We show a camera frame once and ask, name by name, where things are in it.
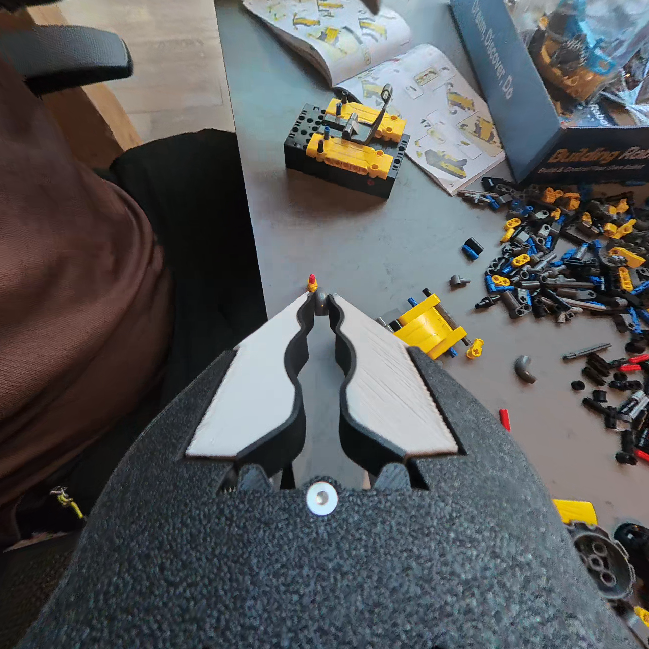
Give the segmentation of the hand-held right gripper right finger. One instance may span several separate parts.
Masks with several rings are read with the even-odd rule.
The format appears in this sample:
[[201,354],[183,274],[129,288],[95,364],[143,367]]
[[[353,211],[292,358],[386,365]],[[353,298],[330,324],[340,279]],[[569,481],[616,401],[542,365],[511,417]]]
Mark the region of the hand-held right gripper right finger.
[[407,464],[457,455],[444,420],[409,347],[339,295],[328,295],[339,393],[339,439],[356,464]]

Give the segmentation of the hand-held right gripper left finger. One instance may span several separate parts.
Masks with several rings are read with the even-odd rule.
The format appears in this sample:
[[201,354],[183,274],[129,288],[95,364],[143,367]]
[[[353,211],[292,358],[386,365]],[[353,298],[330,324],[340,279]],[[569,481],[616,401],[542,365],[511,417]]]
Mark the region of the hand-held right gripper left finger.
[[315,299],[303,293],[234,350],[185,455],[234,465],[289,465],[306,436],[298,375]]

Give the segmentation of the yellow curved brick assembly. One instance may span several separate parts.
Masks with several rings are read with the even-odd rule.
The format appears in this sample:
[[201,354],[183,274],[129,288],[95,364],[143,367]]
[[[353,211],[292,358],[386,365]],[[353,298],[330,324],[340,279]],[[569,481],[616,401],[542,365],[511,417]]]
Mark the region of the yellow curved brick assembly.
[[458,357],[456,345],[459,343],[464,345],[467,359],[479,359],[483,353],[484,340],[470,339],[466,330],[457,324],[435,293],[428,288],[424,288],[422,293],[422,301],[410,297],[410,309],[393,320],[376,317],[375,321],[401,342],[420,349],[434,361],[441,361],[446,356]]

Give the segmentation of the pile of small brick parts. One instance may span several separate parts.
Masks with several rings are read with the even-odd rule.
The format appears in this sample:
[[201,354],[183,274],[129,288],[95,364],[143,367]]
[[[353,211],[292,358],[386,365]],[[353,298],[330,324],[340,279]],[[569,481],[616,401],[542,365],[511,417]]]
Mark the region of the pile of small brick parts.
[[627,337],[624,355],[577,359],[583,379],[571,389],[593,388],[581,403],[619,434],[616,462],[647,465],[648,199],[637,205],[633,191],[595,195],[583,184],[523,187],[490,176],[481,184],[458,194],[507,213],[499,252],[485,270],[486,296],[475,309],[501,303],[512,319],[531,313],[557,325],[580,313],[612,321]]

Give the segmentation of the yellow and black brick assembly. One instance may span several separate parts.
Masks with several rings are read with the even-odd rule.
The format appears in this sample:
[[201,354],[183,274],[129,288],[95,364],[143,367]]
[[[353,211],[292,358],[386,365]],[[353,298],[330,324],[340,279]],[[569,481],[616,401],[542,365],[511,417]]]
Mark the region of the yellow and black brick assembly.
[[392,95],[380,88],[380,109],[346,91],[324,108],[305,104],[284,141],[286,168],[388,199],[410,141],[406,120],[387,111]]

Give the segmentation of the grey desk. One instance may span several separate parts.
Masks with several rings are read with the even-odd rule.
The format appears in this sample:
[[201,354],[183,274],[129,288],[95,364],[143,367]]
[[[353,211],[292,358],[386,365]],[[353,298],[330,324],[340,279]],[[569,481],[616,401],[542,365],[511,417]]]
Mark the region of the grey desk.
[[[561,360],[594,343],[611,343],[607,357],[617,358],[623,336],[584,314],[556,325],[511,320],[502,305],[473,312],[501,218],[449,197],[409,159],[386,201],[287,170],[283,142],[299,110],[329,93],[240,1],[216,1],[215,12],[268,315],[311,272],[372,316],[394,317],[422,288],[436,291],[485,349],[479,360],[434,361],[435,393],[460,408],[467,391],[475,395],[487,411],[476,451],[487,450],[491,429],[507,451],[504,477],[492,463],[477,475],[474,452],[421,461],[433,480],[442,469],[468,470],[448,506],[450,478],[429,491],[361,490],[363,471],[339,441],[335,336],[328,317],[316,317],[299,376],[306,445],[294,472],[299,486],[331,474],[343,489],[328,516],[304,503],[298,523],[282,515],[279,531],[293,545],[266,551],[288,571],[270,576],[282,614],[304,614],[299,628],[317,633],[305,646],[322,638],[324,647],[406,648],[430,634],[450,648],[640,648],[597,593],[550,499],[592,502],[607,529],[617,517],[648,522],[647,466],[616,463],[617,436],[571,391],[583,364]],[[468,238],[484,247],[475,261],[461,251]],[[454,274],[471,283],[450,289]],[[515,375],[521,354],[534,384]]]

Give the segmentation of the black axle rod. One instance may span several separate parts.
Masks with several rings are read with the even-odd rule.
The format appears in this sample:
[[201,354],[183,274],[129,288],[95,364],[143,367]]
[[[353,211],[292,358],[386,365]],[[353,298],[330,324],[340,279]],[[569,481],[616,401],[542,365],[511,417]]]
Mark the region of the black axle rod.
[[598,353],[600,351],[606,351],[612,346],[611,343],[600,343],[597,345],[590,345],[585,348],[581,348],[575,351],[569,351],[561,355],[563,361],[573,361],[579,358],[584,358],[590,354]]

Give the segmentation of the person in brown shirt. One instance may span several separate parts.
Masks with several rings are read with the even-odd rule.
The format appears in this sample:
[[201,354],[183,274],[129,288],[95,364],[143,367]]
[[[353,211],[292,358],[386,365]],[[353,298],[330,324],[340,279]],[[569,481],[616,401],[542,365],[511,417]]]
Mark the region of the person in brown shirt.
[[1,548],[23,495],[156,385],[173,284],[144,211],[1,62]]

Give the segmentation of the yellow curved panel piece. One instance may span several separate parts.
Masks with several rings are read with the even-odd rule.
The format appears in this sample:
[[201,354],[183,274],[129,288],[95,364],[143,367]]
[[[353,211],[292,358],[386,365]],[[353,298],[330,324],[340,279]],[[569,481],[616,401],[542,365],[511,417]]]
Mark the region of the yellow curved panel piece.
[[564,499],[553,499],[552,501],[563,524],[585,523],[589,526],[598,525],[598,517],[592,503]]

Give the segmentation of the pile of wheels and tires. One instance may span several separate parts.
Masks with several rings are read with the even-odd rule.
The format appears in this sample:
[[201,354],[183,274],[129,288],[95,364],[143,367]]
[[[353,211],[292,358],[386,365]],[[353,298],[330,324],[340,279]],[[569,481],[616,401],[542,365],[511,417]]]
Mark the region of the pile of wheels and tires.
[[648,610],[648,527],[622,521],[612,533],[574,521],[567,531],[582,564],[605,601]]

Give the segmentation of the instruction booklet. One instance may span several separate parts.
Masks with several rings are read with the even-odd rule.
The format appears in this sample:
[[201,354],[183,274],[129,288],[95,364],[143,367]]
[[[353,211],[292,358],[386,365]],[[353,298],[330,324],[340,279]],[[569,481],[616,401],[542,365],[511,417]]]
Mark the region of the instruction booklet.
[[406,155],[449,195],[506,159],[486,102],[438,48],[412,46],[410,27],[393,9],[372,13],[362,1],[243,6],[349,101],[377,113],[391,85],[384,124],[405,123]]

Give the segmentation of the blue cardboard kit box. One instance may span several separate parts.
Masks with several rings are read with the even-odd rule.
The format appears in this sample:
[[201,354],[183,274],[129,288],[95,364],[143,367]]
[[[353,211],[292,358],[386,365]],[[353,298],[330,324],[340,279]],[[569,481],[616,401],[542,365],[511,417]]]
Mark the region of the blue cardboard kit box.
[[621,106],[604,98],[549,94],[505,2],[450,8],[516,182],[648,182],[648,126],[620,124]]

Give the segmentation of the black office chair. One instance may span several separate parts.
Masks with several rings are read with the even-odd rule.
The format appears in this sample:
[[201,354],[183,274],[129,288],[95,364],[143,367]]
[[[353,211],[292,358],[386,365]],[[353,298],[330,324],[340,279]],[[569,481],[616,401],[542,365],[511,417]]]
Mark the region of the black office chair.
[[1,59],[37,97],[133,75],[126,43],[105,30],[72,25],[34,26],[1,35]]

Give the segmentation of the clear bags of brick parts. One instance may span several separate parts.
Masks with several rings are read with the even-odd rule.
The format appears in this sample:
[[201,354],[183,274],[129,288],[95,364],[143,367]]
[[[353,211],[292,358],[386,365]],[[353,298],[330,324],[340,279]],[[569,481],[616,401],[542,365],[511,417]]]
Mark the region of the clear bags of brick parts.
[[505,1],[562,126],[648,125],[647,1]]

